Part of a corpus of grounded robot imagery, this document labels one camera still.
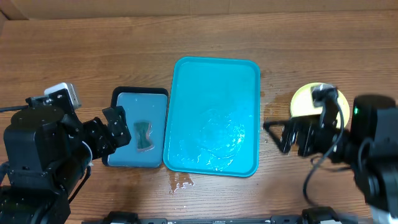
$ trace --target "wood grain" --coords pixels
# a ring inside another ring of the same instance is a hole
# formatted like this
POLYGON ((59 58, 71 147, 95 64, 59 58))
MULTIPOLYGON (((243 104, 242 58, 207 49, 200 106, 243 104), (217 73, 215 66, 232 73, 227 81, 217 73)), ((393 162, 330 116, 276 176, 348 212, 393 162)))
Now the wood grain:
MULTIPOLYGON (((349 102, 369 92, 397 98, 397 19, 397 11, 368 11, 7 21, 0 36, 0 106, 21 105, 48 86, 72 82, 86 121, 101 116, 117 86, 170 91, 174 65, 186 55, 255 61, 264 119, 288 118, 292 95, 310 82, 336 84, 349 102)), ((11 116, 0 114, 0 135, 11 116)), ((0 160, 6 159, 1 143, 0 160)), ((308 207, 302 184, 309 170, 308 159, 281 155, 264 131, 259 168, 247 179, 95 161, 68 223, 112 210, 173 219, 300 213, 308 207)), ((309 194, 320 204, 369 216, 351 172, 317 172, 309 194)))

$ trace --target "wooden table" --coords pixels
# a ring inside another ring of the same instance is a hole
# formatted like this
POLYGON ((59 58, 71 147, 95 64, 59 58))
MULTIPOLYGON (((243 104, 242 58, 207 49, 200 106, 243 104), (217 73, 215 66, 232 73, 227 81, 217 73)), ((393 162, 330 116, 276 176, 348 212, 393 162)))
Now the wooden table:
MULTIPOLYGON (((261 116, 288 118, 294 92, 334 83, 349 102, 361 93, 398 97, 398 12, 320 12, 225 16, 9 21, 0 37, 0 106, 23 105, 60 82, 74 83, 82 121, 100 116, 117 86, 170 91, 186 55, 246 58, 261 68, 261 116)), ((0 135, 12 113, 0 114, 0 135)), ((309 159, 283 156, 261 131, 259 168, 250 178, 104 167, 72 203, 69 223, 112 210, 140 217, 266 217, 307 208, 309 159)), ((5 161, 4 144, 0 160, 5 161)), ((319 171, 309 194, 320 204, 369 216, 351 172, 319 171)))

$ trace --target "blue tray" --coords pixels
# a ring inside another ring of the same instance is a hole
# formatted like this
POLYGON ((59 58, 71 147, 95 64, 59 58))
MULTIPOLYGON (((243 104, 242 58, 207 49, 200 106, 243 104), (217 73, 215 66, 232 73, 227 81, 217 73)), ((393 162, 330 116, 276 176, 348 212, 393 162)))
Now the blue tray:
POLYGON ((163 160, 174 171, 249 177, 258 167, 260 69, 249 60, 175 65, 163 160))

